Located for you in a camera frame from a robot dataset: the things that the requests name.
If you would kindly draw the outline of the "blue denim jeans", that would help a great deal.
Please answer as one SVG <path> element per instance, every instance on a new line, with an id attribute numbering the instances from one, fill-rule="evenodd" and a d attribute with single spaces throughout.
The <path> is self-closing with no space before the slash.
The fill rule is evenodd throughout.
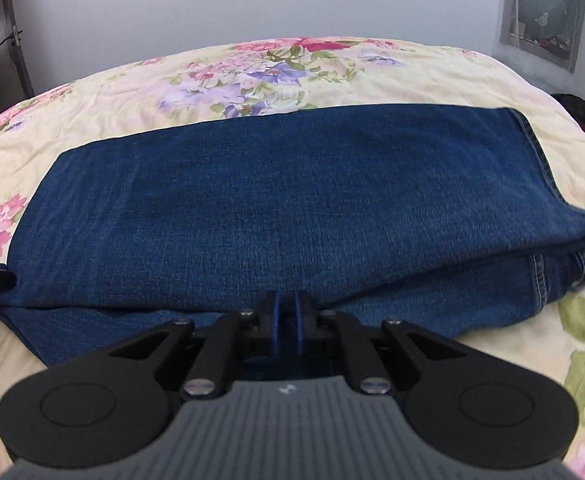
<path id="1" fill-rule="evenodd" d="M 585 285 L 585 209 L 517 110 L 317 108 L 60 154 L 7 264 L 0 320 L 48 365 L 269 292 L 455 338 Z"/>

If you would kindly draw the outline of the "floral yellow bedspread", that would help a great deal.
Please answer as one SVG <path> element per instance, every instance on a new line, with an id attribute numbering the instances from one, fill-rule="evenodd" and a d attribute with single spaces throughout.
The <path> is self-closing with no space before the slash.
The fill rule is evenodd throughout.
<path id="1" fill-rule="evenodd" d="M 565 199 L 585 208 L 585 133 L 548 93 L 490 56 L 362 38 L 288 38 L 186 51 L 63 84 L 0 114 L 0 261 L 56 159 L 87 142 L 328 105 L 446 103 L 520 110 Z M 585 479 L 585 289 L 466 344 L 560 380 L 581 426 L 568 454 Z"/>

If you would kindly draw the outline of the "green floral hanging cloth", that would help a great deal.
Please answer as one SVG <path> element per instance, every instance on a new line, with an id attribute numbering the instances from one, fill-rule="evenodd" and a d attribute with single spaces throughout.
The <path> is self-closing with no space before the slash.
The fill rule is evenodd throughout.
<path id="1" fill-rule="evenodd" d="M 504 0 L 499 42 L 572 73 L 585 21 L 585 0 Z"/>

